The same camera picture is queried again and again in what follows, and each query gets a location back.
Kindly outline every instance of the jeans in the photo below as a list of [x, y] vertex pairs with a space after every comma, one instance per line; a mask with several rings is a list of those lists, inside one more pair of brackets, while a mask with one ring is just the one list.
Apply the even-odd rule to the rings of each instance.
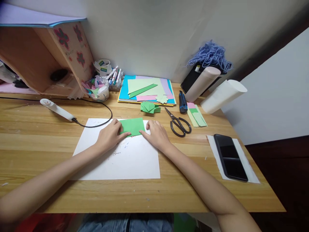
[[170, 232], [172, 213], [86, 214], [78, 232]]

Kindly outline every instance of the black power cord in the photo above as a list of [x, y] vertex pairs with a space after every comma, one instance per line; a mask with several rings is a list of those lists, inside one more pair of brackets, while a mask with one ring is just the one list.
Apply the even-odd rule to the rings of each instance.
[[[0, 98], [2, 98], [2, 99], [13, 99], [13, 100], [24, 100], [24, 101], [33, 101], [33, 102], [39, 102], [39, 101], [40, 101], [40, 100], [25, 99], [25, 98], [9, 98], [9, 97], [0, 97]], [[68, 98], [51, 98], [51, 99], [49, 99], [49, 100], [71, 100], [71, 99], [68, 99]], [[105, 105], [104, 103], [99, 102], [99, 101], [89, 101], [89, 100], [82, 99], [82, 98], [78, 98], [77, 100], [83, 100], [83, 101], [86, 101], [86, 102], [92, 102], [92, 103], [102, 104], [102, 105], [104, 105], [106, 108], [108, 108], [109, 111], [110, 111], [110, 118], [109, 118], [105, 123], [102, 123], [102, 124], [97, 125], [97, 126], [91, 126], [91, 127], [85, 126], [85, 125], [80, 124], [80, 123], [77, 121], [76, 118], [73, 118], [72, 121], [75, 122], [75, 123], [77, 123], [77, 124], [79, 124], [80, 126], [86, 127], [86, 128], [95, 128], [95, 127], [99, 127], [99, 126], [105, 125], [106, 123], [108, 123], [108, 122], [113, 118], [113, 112], [112, 112], [112, 110], [111, 110], [107, 105]]]

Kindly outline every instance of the dark floor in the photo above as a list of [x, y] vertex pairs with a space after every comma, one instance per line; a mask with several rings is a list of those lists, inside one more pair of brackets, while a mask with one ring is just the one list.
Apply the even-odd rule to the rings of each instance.
[[309, 231], [309, 136], [246, 148], [287, 211], [252, 213], [261, 230]]

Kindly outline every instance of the hand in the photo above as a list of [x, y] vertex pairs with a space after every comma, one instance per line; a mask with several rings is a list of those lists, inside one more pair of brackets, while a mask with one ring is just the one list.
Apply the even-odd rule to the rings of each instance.
[[107, 127], [100, 131], [94, 146], [103, 153], [109, 151], [131, 134], [131, 132], [120, 134], [121, 131], [123, 131], [122, 124], [117, 119], [113, 119]]
[[171, 145], [168, 139], [167, 132], [164, 127], [158, 121], [149, 120], [146, 125], [146, 130], [149, 130], [151, 134], [147, 134], [145, 131], [140, 130], [139, 132], [147, 139], [152, 145], [163, 152], [164, 149]]

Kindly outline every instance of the smartphone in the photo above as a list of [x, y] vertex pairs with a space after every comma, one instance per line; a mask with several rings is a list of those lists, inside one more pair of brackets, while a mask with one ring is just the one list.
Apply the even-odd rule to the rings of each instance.
[[225, 175], [228, 178], [248, 182], [248, 177], [241, 163], [231, 137], [215, 134], [214, 136]]

